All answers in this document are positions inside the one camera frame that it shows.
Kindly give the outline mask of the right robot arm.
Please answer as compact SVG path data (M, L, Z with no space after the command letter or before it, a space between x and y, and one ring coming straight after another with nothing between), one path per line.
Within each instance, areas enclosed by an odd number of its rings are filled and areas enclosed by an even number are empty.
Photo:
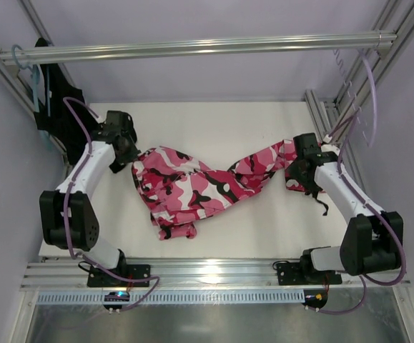
M290 178L313 198L325 192L347 224L340 246L307 251L309 265L316 272L345 272L366 279L372 273L398 270L393 281L380 285L399 283L407 267L403 218L376 204L348 174L342 154L320 144L315 134L295 136L293 142L295 159L287 168Z

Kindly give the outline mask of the pink camouflage trousers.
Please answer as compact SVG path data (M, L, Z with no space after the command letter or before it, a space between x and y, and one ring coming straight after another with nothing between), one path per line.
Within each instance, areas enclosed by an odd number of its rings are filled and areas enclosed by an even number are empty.
M152 224L159 228L159 239L193 239L196 221L259 194L279 170L284 171L288 190L307 193L307 187L290 176L295 157L293 141L284 139L218 170L193 156L159 146L141 153L132 163L131 173Z

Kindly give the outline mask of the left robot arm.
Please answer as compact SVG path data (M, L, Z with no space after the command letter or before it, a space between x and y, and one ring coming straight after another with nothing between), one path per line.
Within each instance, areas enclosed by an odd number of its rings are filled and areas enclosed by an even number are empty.
M137 134L130 114L108 111L87 139L69 176L39 198L44 242L105 269L124 266L124 253L100 234L91 198L104 172L115 174L137 159Z

